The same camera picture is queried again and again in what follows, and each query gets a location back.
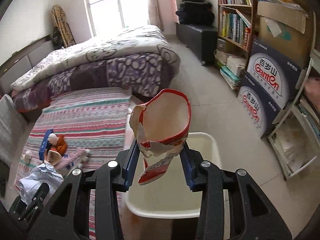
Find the blue-white paper ball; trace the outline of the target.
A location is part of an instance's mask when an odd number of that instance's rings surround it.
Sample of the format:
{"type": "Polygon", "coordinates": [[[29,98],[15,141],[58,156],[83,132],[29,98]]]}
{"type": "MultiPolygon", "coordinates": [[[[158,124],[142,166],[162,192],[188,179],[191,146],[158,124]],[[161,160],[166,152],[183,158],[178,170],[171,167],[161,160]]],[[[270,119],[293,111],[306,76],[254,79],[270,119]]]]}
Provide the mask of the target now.
{"type": "Polygon", "coordinates": [[[57,173],[52,165],[42,163],[41,165],[33,168],[29,176],[21,178],[17,185],[22,201],[29,205],[41,184],[46,183],[49,186],[49,192],[43,202],[43,204],[46,205],[48,200],[63,183],[63,180],[64,178],[61,174],[57,173]]]}

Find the pink fuzzy foam puzzle piece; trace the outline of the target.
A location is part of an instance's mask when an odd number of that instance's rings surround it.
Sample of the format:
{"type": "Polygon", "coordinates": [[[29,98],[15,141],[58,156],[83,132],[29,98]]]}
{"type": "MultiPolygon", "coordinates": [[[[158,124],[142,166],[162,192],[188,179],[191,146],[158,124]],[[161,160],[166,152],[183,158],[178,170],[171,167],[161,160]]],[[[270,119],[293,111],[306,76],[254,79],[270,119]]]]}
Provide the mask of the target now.
{"type": "Polygon", "coordinates": [[[88,161],[89,149],[77,148],[76,151],[65,154],[61,160],[54,166],[57,173],[62,176],[69,175],[75,168],[82,168],[88,161]]]}

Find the small white tissue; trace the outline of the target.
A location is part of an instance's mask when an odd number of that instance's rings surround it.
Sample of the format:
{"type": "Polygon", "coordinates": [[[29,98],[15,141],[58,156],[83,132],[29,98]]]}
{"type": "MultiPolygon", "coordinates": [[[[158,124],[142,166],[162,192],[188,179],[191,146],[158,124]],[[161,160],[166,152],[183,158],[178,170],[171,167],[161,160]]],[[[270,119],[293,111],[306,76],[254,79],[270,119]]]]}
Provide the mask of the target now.
{"type": "Polygon", "coordinates": [[[32,159],[32,156],[33,156],[32,152],[30,150],[27,150],[24,154],[22,154],[23,161],[26,164],[29,164],[32,159]]]}

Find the torn beige paper cup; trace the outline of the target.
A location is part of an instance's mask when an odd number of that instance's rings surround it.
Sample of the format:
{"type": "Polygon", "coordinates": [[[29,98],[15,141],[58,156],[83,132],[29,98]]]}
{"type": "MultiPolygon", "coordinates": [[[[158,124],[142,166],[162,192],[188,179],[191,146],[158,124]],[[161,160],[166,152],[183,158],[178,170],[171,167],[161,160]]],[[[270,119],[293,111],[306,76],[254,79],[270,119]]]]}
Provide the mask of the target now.
{"type": "Polygon", "coordinates": [[[50,163],[51,165],[55,166],[60,162],[62,159],[61,154],[57,151],[56,148],[52,147],[48,152],[46,156],[46,161],[50,163]]]}

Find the blue cardboard box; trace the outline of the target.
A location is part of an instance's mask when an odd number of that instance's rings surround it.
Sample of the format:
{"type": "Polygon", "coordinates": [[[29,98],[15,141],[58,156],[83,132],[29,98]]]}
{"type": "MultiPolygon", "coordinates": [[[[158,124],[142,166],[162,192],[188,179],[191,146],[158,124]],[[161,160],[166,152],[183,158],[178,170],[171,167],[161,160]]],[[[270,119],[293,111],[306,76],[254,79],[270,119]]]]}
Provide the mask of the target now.
{"type": "Polygon", "coordinates": [[[47,145],[48,145],[48,138],[49,138],[49,135],[53,133],[53,129],[49,129],[46,131],[46,133],[44,134],[44,137],[43,137],[43,140],[41,142],[41,145],[40,145],[40,149],[39,149],[39,159],[40,161],[44,161],[44,153],[47,149],[47,145]]]}

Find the white tissue ball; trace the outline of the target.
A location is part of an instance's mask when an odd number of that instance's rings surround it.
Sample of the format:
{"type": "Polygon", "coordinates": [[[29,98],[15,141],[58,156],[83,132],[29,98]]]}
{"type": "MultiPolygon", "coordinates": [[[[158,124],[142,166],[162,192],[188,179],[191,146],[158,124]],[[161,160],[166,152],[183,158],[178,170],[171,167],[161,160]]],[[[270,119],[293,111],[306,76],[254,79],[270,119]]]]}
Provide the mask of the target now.
{"type": "Polygon", "coordinates": [[[58,140],[59,137],[55,133],[50,133],[50,135],[48,135],[48,142],[51,143],[53,146],[57,144],[58,140]]]}

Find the torn red paper cup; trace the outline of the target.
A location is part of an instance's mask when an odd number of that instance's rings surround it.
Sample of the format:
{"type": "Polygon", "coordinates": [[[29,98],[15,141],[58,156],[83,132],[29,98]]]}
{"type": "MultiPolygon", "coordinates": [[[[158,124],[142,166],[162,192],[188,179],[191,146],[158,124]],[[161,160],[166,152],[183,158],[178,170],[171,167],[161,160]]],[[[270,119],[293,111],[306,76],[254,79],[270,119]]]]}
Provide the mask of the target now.
{"type": "Polygon", "coordinates": [[[138,180],[146,185],[161,178],[188,138],[191,104],[174,89],[163,89],[131,112],[130,127],[143,154],[144,171],[138,180]]]}

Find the orange peel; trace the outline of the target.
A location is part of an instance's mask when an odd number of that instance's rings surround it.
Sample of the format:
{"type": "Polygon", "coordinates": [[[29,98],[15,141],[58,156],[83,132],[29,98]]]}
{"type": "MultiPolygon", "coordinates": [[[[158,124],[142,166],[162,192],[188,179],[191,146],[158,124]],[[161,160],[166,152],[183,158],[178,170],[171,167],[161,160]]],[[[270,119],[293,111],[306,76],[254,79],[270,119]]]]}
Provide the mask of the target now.
{"type": "Polygon", "coordinates": [[[63,156],[67,150],[67,142],[65,141],[64,135],[59,135],[55,148],[61,156],[63,156]]]}

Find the white plastic trash bin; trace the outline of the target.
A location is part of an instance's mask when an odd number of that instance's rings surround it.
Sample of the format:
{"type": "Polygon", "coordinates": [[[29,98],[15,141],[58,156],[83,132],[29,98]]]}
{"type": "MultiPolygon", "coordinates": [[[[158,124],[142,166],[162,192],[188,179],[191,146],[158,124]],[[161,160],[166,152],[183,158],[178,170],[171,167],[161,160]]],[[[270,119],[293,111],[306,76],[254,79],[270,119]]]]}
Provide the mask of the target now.
{"type": "MultiPolygon", "coordinates": [[[[189,148],[199,151],[204,160],[222,168],[217,143],[210,134],[190,132],[187,144],[189,148]]],[[[133,183],[124,195],[124,202],[132,213],[140,217],[161,219],[199,217],[202,193],[190,191],[179,156],[172,160],[161,178],[139,185],[138,180],[143,171],[143,155],[140,154],[133,183]]]]}

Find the grey cloth covered stand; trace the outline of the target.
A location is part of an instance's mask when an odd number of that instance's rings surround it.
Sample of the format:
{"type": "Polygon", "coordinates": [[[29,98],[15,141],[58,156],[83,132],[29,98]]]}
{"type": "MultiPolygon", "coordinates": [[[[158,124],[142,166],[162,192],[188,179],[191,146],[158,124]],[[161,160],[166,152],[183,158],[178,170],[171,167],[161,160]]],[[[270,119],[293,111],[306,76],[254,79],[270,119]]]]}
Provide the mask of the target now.
{"type": "Polygon", "coordinates": [[[27,126],[27,121],[16,111],[14,102],[8,94],[1,97],[1,161],[8,167],[14,159],[18,141],[27,126]]]}

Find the striped patterned tablecloth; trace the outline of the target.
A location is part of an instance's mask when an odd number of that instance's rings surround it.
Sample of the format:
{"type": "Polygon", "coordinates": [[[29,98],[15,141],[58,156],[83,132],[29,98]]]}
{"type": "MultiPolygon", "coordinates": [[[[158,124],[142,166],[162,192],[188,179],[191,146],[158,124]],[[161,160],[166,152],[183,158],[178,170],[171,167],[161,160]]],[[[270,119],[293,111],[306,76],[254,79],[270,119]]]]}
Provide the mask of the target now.
{"type": "MultiPolygon", "coordinates": [[[[55,97],[35,122],[24,146],[24,152],[33,154],[29,164],[20,161],[15,179],[29,176],[31,170],[42,163],[39,149],[47,130],[64,135],[66,154],[77,148],[90,150],[88,161],[80,168],[84,172],[95,171],[115,160],[123,151],[125,128],[131,92],[117,87],[78,90],[55,97]]],[[[95,237],[95,192],[91,191],[89,204],[89,238],[95,237]]]]}

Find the lower Ganten water carton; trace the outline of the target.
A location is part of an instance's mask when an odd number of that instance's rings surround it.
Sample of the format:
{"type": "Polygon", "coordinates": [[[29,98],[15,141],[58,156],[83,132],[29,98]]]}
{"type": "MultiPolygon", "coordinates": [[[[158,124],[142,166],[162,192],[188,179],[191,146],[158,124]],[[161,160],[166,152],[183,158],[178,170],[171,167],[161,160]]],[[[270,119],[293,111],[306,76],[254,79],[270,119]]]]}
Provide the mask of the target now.
{"type": "Polygon", "coordinates": [[[248,72],[243,74],[240,85],[238,101],[246,110],[261,138],[272,131],[278,122],[281,109],[248,72]]]}

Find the ganten water carton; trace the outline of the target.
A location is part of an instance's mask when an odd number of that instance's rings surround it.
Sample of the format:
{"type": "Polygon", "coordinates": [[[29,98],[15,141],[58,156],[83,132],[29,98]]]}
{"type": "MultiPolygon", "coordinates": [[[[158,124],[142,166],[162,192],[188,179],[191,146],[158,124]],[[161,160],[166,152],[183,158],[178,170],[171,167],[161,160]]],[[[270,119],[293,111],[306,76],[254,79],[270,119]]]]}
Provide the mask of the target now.
{"type": "Polygon", "coordinates": [[[272,131],[278,122],[281,109],[248,72],[243,74],[240,85],[238,101],[246,110],[261,138],[272,131]]]}
{"type": "Polygon", "coordinates": [[[281,109],[295,97],[306,75],[287,56],[257,39],[252,41],[247,72],[281,109]]]}

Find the upper Ganten water carton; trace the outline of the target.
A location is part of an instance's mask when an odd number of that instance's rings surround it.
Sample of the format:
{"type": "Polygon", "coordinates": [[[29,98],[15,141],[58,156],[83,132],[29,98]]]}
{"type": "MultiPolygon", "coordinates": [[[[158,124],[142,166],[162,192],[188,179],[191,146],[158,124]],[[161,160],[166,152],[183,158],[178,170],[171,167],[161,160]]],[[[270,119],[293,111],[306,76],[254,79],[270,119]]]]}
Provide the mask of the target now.
{"type": "Polygon", "coordinates": [[[247,72],[281,109],[295,97],[306,75],[287,56],[257,39],[252,41],[247,72]]]}

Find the stack of books on floor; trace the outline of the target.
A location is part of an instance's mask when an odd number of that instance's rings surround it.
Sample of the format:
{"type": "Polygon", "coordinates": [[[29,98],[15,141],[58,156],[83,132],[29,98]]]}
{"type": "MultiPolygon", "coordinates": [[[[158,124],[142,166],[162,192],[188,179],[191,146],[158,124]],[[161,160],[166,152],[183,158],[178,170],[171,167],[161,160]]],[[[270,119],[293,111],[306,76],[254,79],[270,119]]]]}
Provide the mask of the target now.
{"type": "Polygon", "coordinates": [[[214,51],[217,67],[231,90],[238,90],[245,70],[247,52],[224,38],[217,39],[214,51]]]}

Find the grey padded bed headboard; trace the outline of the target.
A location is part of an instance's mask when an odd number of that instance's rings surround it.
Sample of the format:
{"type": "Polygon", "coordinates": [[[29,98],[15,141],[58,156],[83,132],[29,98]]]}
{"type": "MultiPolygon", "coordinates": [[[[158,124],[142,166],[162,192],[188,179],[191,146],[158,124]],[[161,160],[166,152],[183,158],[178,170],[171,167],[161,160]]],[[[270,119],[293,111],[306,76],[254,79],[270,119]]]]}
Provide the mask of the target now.
{"type": "Polygon", "coordinates": [[[12,91],[10,85],[53,50],[52,38],[47,35],[14,52],[12,57],[1,65],[1,96],[10,94],[12,91]]]}

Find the black storage bench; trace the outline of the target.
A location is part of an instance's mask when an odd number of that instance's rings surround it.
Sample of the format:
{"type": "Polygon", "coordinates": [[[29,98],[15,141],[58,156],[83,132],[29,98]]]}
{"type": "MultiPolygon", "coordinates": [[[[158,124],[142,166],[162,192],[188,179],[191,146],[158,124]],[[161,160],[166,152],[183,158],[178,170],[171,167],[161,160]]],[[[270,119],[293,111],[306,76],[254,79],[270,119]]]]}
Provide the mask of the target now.
{"type": "Polygon", "coordinates": [[[217,45],[217,28],[202,25],[176,25],[177,38],[200,60],[203,66],[215,63],[214,51],[217,45]]]}

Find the brown cardboard box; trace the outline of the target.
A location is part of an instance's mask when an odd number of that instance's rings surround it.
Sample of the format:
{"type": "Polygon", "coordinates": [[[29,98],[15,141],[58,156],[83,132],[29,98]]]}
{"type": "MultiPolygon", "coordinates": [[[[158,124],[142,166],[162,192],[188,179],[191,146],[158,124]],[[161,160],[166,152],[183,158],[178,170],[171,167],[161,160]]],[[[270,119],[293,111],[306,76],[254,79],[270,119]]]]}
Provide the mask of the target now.
{"type": "Polygon", "coordinates": [[[282,4],[259,1],[258,38],[300,67],[309,61],[313,41],[313,13],[305,14],[282,4]]]}

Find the plaid coat on rack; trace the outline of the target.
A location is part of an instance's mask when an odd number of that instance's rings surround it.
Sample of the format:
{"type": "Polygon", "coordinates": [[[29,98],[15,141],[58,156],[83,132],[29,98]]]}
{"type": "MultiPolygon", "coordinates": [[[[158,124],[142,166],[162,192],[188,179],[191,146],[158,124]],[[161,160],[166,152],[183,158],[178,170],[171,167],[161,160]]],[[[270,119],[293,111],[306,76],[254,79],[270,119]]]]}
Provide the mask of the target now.
{"type": "Polygon", "coordinates": [[[69,24],[66,20],[66,13],[59,5],[52,7],[52,18],[54,25],[53,41],[57,48],[67,48],[76,44],[69,24]]]}

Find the pile of black clothes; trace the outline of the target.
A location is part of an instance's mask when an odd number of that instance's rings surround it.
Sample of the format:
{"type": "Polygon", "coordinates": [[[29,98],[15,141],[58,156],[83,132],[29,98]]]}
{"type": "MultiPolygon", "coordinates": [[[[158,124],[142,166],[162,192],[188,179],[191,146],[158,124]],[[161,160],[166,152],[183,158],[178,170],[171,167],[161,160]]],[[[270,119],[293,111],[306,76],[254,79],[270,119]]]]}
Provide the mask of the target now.
{"type": "Polygon", "coordinates": [[[180,24],[211,27],[215,20],[212,7],[207,0],[183,0],[176,15],[180,24]]]}

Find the window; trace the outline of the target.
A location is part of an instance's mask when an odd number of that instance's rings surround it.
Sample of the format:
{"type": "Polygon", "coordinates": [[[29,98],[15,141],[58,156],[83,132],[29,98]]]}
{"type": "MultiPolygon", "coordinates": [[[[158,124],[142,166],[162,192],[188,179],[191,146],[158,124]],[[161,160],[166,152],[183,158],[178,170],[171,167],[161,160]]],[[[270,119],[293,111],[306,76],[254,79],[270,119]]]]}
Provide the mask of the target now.
{"type": "Polygon", "coordinates": [[[151,23],[149,0],[85,0],[93,36],[110,36],[124,28],[151,23]]]}

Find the wooden bookshelf with books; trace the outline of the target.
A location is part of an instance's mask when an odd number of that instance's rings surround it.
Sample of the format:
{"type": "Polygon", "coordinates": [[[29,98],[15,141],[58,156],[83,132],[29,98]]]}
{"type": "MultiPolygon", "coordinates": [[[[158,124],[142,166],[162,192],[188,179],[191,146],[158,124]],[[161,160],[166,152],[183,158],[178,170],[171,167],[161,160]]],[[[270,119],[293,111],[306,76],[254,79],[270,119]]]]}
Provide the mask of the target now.
{"type": "Polygon", "coordinates": [[[218,0],[218,46],[248,59],[254,20],[253,0],[218,0]]]}

